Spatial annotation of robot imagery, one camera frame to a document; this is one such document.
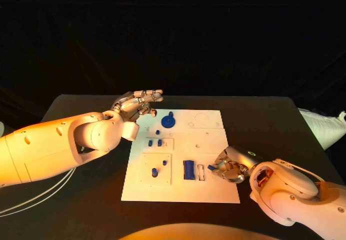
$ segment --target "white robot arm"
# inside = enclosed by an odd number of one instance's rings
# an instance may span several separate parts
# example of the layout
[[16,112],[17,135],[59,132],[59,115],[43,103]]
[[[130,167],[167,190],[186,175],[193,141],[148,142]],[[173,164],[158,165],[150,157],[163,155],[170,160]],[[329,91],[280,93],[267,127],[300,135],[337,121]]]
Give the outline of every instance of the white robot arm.
[[[304,224],[326,240],[346,239],[346,187],[281,159],[261,162],[251,151],[229,146],[209,169],[231,183],[249,176],[251,199],[281,225]],[[313,175],[318,182],[294,168]]]
[[127,92],[102,113],[89,112],[21,128],[0,138],[0,187],[63,173],[105,155],[121,137],[135,140],[140,115],[157,115],[148,102],[161,90]]

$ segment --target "dark table surface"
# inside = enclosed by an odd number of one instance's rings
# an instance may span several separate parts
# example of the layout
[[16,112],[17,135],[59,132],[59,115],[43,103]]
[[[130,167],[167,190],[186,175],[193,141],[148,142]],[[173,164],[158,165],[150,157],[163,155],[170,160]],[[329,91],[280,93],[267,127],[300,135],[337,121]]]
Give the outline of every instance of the dark table surface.
[[[102,112],[115,98],[60,95],[42,121]],[[154,108],[220,110],[229,145],[248,148],[268,161],[281,158],[329,182],[343,184],[290,98],[164,96]],[[238,185],[241,204],[121,201],[130,149],[131,142],[122,139],[109,154],[76,168],[53,197],[26,211],[1,217],[0,239],[114,240],[138,230],[173,223],[232,226],[278,239],[321,239],[300,223],[287,227],[269,219],[249,198],[248,180]],[[34,197],[63,175],[1,188],[0,209]]]

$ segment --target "blue small piece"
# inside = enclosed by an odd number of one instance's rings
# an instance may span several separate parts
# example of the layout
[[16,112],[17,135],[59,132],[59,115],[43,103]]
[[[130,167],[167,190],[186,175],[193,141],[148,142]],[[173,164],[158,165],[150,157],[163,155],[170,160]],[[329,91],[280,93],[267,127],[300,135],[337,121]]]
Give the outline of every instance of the blue small piece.
[[192,160],[183,161],[183,179],[194,180],[194,162]]
[[212,165],[207,165],[207,169],[209,170],[216,170],[218,168],[215,168]]
[[169,115],[161,118],[160,124],[166,129],[170,129],[176,125],[176,119],[173,118],[171,111],[169,112]]
[[156,178],[156,177],[157,177],[157,175],[158,175],[158,173],[157,173],[157,169],[156,169],[156,168],[153,168],[153,169],[151,169],[151,176],[153,176],[153,178]]

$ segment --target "robotic hand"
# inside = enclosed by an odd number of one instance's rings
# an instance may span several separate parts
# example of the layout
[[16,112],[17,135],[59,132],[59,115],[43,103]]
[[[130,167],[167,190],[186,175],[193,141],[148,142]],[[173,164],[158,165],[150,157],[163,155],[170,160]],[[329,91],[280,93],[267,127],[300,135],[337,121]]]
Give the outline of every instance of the robotic hand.
[[[235,146],[222,151],[207,168],[231,183],[241,183],[249,176],[249,197],[277,223],[291,226],[298,222],[326,240],[346,239],[344,186],[326,182],[281,159],[262,162],[254,152]],[[294,168],[313,175],[318,182],[313,183]]]
[[0,138],[0,187],[63,173],[105,155],[121,137],[135,140],[140,115],[157,115],[150,102],[163,90],[127,92],[102,113],[89,112],[21,128]]

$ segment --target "black backdrop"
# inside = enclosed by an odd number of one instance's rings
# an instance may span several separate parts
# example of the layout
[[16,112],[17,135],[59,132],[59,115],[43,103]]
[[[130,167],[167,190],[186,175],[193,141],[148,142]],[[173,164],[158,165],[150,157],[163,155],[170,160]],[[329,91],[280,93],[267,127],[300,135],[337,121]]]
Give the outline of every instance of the black backdrop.
[[0,118],[59,94],[288,96],[346,109],[344,9],[314,5],[0,3]]

